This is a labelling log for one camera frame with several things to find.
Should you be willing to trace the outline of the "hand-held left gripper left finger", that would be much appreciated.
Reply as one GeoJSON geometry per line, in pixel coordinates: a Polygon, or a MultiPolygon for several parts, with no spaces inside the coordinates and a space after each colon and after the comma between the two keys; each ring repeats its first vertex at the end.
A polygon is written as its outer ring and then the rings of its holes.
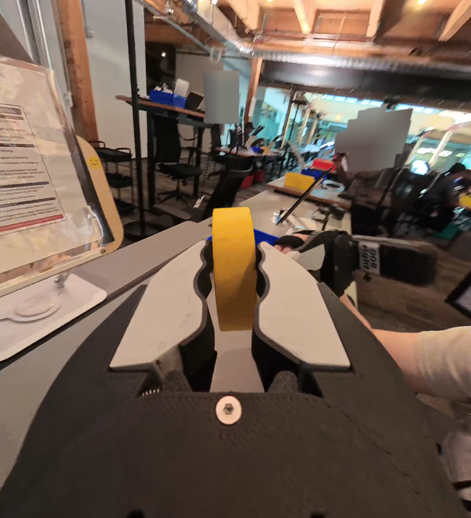
{"type": "Polygon", "coordinates": [[[212,242],[200,240],[150,278],[112,370],[214,370],[212,263],[212,242]]]}

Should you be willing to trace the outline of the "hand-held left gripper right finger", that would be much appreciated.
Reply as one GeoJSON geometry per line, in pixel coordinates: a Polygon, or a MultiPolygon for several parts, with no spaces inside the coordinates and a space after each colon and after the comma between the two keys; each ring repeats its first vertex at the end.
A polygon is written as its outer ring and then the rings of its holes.
{"type": "Polygon", "coordinates": [[[268,243],[257,246],[258,279],[264,280],[255,309],[256,336],[298,366],[317,371],[346,372],[350,360],[321,285],[297,262],[268,243]]]}

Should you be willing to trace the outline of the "blue plastic bin with tag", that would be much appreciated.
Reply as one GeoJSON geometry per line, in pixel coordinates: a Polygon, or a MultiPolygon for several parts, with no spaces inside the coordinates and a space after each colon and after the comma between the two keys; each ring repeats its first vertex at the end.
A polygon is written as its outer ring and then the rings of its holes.
{"type": "Polygon", "coordinates": [[[278,237],[257,229],[229,229],[223,228],[213,232],[207,241],[222,244],[229,248],[256,247],[259,243],[273,245],[278,237]]]}

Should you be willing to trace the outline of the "yellow tape roll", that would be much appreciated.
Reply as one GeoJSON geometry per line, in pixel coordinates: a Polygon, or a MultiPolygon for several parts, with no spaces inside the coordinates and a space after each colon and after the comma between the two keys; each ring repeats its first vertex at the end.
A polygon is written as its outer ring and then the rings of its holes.
{"type": "Polygon", "coordinates": [[[221,332],[251,330],[257,305],[257,270],[248,207],[213,210],[212,252],[219,329],[221,332]]]}

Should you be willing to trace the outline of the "grey desk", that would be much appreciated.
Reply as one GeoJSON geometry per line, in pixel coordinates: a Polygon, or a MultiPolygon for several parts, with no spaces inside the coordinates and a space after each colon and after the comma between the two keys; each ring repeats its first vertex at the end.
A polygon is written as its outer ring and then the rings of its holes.
{"type": "MultiPolygon", "coordinates": [[[[293,198],[266,190],[242,202],[251,210],[254,227],[282,236],[287,225],[275,226],[275,212],[287,209],[293,198]]],[[[36,348],[0,370],[0,488],[22,447],[33,416],[53,381],[78,346],[121,305],[153,270],[196,242],[211,235],[210,220],[186,222],[118,249],[76,268],[78,276],[103,288],[109,298],[91,313],[42,341],[36,348]]],[[[211,392],[263,392],[251,355],[249,331],[222,333],[212,291],[207,304],[215,329],[218,353],[211,392]]]]}

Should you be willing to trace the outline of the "wooden standing desk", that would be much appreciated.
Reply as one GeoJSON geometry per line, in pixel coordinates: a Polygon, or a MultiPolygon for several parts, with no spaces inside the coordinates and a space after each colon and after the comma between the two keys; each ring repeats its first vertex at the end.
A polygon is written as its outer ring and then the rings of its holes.
{"type": "MultiPolygon", "coordinates": [[[[121,100],[126,102],[131,106],[131,97],[124,95],[117,95],[117,100],[121,100]]],[[[201,167],[201,158],[203,154],[203,140],[205,130],[210,129],[212,125],[207,124],[205,122],[205,113],[203,111],[190,111],[187,109],[180,109],[172,106],[163,106],[159,104],[155,104],[148,99],[142,98],[139,96],[139,109],[140,111],[146,112],[146,130],[147,130],[147,194],[148,194],[148,204],[150,207],[153,207],[157,204],[159,200],[159,193],[157,191],[156,186],[156,172],[158,170],[158,166],[155,163],[155,155],[156,155],[156,137],[154,131],[154,116],[161,115],[166,118],[175,119],[178,122],[179,126],[188,126],[193,129],[193,133],[195,134],[195,138],[192,139],[192,144],[190,144],[190,162],[187,164],[195,165],[201,167]]],[[[199,193],[199,180],[188,180],[192,182],[193,185],[193,195],[198,195],[199,193]]]]}

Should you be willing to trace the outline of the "white stand base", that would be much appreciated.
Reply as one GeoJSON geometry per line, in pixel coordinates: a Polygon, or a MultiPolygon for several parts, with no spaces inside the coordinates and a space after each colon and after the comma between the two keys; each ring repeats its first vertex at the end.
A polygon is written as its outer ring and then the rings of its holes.
{"type": "Polygon", "coordinates": [[[0,298],[0,362],[103,302],[102,288],[75,274],[48,278],[0,298]]]}

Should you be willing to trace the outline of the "black office chair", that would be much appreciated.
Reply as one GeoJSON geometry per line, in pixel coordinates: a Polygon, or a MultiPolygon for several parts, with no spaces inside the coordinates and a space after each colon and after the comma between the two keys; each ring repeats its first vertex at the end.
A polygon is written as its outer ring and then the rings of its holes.
{"type": "Polygon", "coordinates": [[[186,198],[193,199],[193,196],[183,193],[180,186],[185,185],[188,180],[199,180],[202,170],[198,166],[180,161],[182,147],[178,122],[175,119],[156,115],[153,123],[156,137],[155,163],[160,172],[176,181],[175,189],[162,192],[164,198],[160,198],[159,202],[176,199],[188,207],[186,198]]]}

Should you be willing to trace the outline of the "black utility cart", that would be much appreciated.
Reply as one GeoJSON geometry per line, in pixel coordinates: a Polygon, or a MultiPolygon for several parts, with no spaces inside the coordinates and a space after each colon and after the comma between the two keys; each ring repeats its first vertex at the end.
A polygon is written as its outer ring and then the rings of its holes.
{"type": "Polygon", "coordinates": [[[135,212],[135,185],[133,170],[133,154],[129,148],[109,148],[105,142],[90,140],[89,144],[96,150],[103,164],[105,176],[110,188],[116,190],[114,202],[119,215],[130,216],[135,212]],[[122,191],[129,189],[130,201],[122,199],[122,191]]]}

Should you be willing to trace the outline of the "person's light shirt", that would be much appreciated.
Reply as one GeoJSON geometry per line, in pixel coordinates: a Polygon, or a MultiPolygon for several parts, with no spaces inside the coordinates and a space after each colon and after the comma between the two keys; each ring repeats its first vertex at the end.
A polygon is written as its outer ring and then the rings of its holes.
{"type": "Polygon", "coordinates": [[[418,333],[414,354],[425,388],[446,401],[457,421],[441,456],[471,516],[471,326],[418,333]]]}

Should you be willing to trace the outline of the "black floor lamp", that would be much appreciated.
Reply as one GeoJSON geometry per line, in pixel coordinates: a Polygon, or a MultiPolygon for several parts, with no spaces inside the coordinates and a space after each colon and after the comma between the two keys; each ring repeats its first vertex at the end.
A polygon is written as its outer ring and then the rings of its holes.
{"type": "Polygon", "coordinates": [[[135,49],[135,31],[134,31],[134,10],[132,1],[124,1],[126,29],[127,29],[127,45],[128,45],[128,62],[130,77],[130,93],[131,93],[131,110],[132,123],[134,129],[135,144],[135,173],[136,188],[138,196],[138,222],[130,222],[124,225],[124,234],[128,239],[137,242],[145,238],[151,237],[157,233],[146,222],[146,210],[144,207],[144,189],[143,189],[143,162],[142,162],[142,146],[141,146],[141,128],[140,128],[140,109],[139,109],[139,90],[138,78],[136,73],[136,49],[135,49]]]}

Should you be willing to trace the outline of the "laminated instruction sheet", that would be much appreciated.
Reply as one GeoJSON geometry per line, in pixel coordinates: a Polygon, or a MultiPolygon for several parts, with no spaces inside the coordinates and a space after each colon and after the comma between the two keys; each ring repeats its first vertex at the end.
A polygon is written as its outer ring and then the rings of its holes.
{"type": "Polygon", "coordinates": [[[53,72],[0,56],[0,297],[113,241],[53,72]]]}

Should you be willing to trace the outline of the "blue storage bin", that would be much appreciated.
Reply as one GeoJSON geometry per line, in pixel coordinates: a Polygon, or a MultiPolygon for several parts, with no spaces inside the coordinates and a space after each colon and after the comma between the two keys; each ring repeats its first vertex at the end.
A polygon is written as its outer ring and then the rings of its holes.
{"type": "Polygon", "coordinates": [[[186,97],[177,95],[173,92],[151,89],[149,91],[149,100],[155,104],[163,106],[172,106],[184,109],[186,105],[186,97]]]}

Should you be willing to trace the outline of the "silver ventilation duct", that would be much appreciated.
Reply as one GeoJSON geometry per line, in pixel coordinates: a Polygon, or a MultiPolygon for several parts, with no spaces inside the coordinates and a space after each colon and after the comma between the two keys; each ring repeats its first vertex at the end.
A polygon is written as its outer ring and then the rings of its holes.
{"type": "Polygon", "coordinates": [[[471,1],[142,1],[227,57],[471,78],[471,1]]]}

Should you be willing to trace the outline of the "wooden post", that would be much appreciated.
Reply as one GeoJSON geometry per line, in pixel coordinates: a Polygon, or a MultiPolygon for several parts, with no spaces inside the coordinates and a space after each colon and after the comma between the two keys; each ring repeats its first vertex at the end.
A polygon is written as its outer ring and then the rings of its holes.
{"type": "Polygon", "coordinates": [[[72,99],[72,120],[77,135],[98,141],[87,38],[81,1],[57,1],[72,99]]]}

